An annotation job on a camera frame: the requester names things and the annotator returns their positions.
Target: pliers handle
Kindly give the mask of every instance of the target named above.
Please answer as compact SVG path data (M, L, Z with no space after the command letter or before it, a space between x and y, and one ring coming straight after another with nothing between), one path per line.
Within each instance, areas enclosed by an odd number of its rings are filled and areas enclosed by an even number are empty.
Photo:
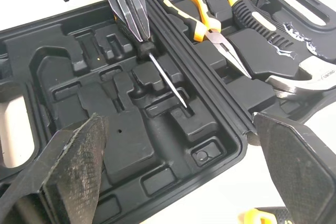
M222 25L219 20L212 17L210 14L205 0L191 0L200 12L201 20L199 21L184 11L178 9L169 0L160 0L164 4L167 12L179 17L191 30L193 39L197 42L205 40L205 34L211 31L221 32Z

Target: screwdriver shaft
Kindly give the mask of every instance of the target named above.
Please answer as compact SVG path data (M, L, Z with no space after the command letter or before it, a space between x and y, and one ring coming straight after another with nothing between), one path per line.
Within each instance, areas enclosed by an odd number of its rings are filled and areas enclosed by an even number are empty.
M177 89L175 88L174 84L170 81L170 79L168 78L168 76L166 75L166 73L163 71L163 69L161 68L160 64L158 63L158 61L155 59L155 57L149 53L149 58L151 59L151 61L153 62L153 64L155 65L155 67L157 68L157 70L159 71L160 75L163 77L163 79L165 80L165 82L168 84L168 86L170 87L170 89L173 91L173 93L176 95L176 97L180 100L180 102L183 104L183 106L185 108L187 108L187 104L185 103L185 101L183 100L183 98L180 96L180 94L178 93Z

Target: hammer handle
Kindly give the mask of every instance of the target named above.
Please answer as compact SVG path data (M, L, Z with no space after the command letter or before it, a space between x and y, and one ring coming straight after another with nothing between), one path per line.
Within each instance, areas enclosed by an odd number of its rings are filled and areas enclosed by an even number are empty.
M229 0L235 22L240 28L251 28L260 33L272 45L281 50L307 52L306 43L295 40L283 24L274 21L271 15L258 8L251 0Z

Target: hammer head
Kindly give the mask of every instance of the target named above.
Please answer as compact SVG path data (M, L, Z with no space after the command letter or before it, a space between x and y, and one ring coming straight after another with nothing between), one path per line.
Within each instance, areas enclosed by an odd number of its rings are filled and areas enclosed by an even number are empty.
M289 80L278 76L270 76L266 82L279 90L277 96L285 95L290 100L291 97L301 97L318 92L327 91L336 87L336 65L311 56L300 63L299 69L310 76L310 80Z

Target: tool case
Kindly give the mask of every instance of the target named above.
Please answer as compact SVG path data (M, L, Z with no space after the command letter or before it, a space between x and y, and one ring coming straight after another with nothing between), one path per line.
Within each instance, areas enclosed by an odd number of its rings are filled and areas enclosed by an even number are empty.
M170 0L199 18L189 0ZM312 39L328 62L336 13L318 0L297 0L321 17L319 26L282 0L257 0L280 23ZM304 122L334 101L335 92L287 101L265 82L290 69L251 29L235 25L227 0L206 0L222 34L249 56L253 79L232 69L209 42L195 42L188 27L158 0L146 0L158 61L188 104L179 104L154 65L137 59L107 2L0 33L1 101L24 96L35 150L16 168L0 165L0 196L52 136L93 113L109 118L100 197L93 223L137 223L238 163L256 133L254 112Z

